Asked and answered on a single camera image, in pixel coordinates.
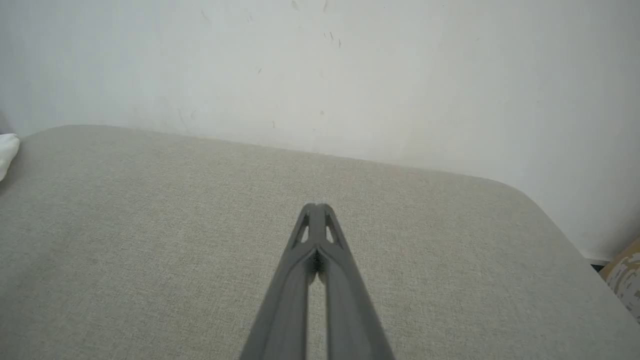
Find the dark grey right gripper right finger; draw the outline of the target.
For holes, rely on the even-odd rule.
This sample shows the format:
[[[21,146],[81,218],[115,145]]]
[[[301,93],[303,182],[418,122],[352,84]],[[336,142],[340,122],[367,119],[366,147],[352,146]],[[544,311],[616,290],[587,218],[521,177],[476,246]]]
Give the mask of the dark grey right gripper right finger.
[[[393,360],[393,349],[350,251],[338,217],[318,205],[322,234],[317,256],[326,287],[329,360]]]

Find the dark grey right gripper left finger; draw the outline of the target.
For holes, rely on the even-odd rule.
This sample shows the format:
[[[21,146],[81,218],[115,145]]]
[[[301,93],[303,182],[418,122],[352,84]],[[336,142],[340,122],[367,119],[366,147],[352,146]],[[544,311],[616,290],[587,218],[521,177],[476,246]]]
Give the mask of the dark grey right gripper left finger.
[[[242,360],[304,360],[307,357],[308,291],[316,248],[303,241],[314,203],[302,207],[256,313]]]

